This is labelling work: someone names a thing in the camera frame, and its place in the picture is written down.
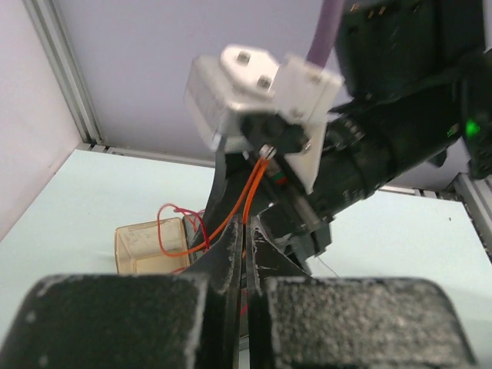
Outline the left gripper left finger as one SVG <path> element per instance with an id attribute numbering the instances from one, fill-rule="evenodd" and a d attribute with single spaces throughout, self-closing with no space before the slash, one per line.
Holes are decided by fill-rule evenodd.
<path id="1" fill-rule="evenodd" d="M 244 226 L 179 274 L 54 274 L 26 294 L 3 368 L 236 368 Z"/>

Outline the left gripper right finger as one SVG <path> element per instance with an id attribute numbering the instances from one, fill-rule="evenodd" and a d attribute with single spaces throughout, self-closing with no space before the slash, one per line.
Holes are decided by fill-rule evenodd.
<path id="1" fill-rule="evenodd" d="M 476 368 L 450 298 L 421 278 L 314 278 L 244 227 L 252 368 Z"/>

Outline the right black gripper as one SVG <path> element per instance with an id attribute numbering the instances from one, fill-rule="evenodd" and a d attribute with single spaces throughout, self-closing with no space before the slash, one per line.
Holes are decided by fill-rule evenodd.
<path id="1" fill-rule="evenodd" d="M 253 154 L 215 154 L 214 180 L 204 212 L 208 236 L 227 223 L 253 171 Z M 328 215 L 316 214 L 300 182 L 284 158 L 270 160 L 251 203 L 249 216 L 258 219 L 266 238 L 303 271 L 311 274 L 308 258 L 325 251 L 331 243 Z"/>

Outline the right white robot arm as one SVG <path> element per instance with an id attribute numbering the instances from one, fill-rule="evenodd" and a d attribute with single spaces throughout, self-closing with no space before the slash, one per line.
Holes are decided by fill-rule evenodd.
<path id="1" fill-rule="evenodd" d="M 333 108 L 321 135 L 321 168 L 312 191 L 287 162 L 307 141 L 278 111 L 239 119 L 254 148 L 277 151 L 258 195 L 250 164 L 225 158 L 205 209 L 211 238 L 242 210 L 274 235 L 288 236 L 286 255 L 322 251 L 333 217 L 424 161 L 442 165 L 447 147 L 465 140 L 475 178 L 491 173 L 491 52 L 481 1 L 378 1 L 344 15 L 335 45 L 351 100 Z"/>

